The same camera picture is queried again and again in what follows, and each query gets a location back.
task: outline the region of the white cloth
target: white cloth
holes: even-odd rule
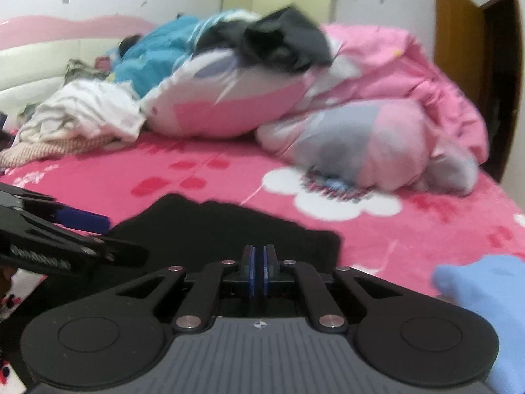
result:
[[[74,80],[37,107],[18,131],[15,144],[103,135],[134,142],[144,121],[129,83]]]

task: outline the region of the light blue cloth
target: light blue cloth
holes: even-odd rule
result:
[[[487,383],[500,394],[525,393],[525,263],[513,256],[486,256],[463,267],[442,265],[434,272],[434,285],[495,328],[500,351]]]
[[[115,83],[131,81],[144,97],[192,57],[197,41],[208,28],[238,13],[244,12],[229,10],[203,21],[182,16],[154,29],[131,47],[120,63],[115,61]]]

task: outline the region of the white headboard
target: white headboard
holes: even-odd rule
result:
[[[13,117],[55,93],[69,59],[94,64],[127,35],[154,25],[129,16],[68,21],[25,16],[0,22],[0,111]]]

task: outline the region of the pillow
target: pillow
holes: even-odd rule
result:
[[[142,100],[149,128],[170,137],[232,138],[290,112],[317,78],[248,65],[234,50],[197,56]]]
[[[411,99],[354,101],[257,129],[261,146],[289,163],[360,188],[405,185],[466,195],[477,181],[474,156]]]

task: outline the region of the logo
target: logo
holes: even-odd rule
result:
[[[60,268],[61,270],[71,271],[71,264],[63,259],[57,259],[33,251],[27,251],[25,249],[20,249],[14,244],[11,245],[11,254],[32,262],[36,262],[41,265],[47,265],[48,267]]]
[[[254,323],[254,327],[259,330],[264,329],[266,326],[268,326],[268,323],[266,323],[264,320],[258,320]]]

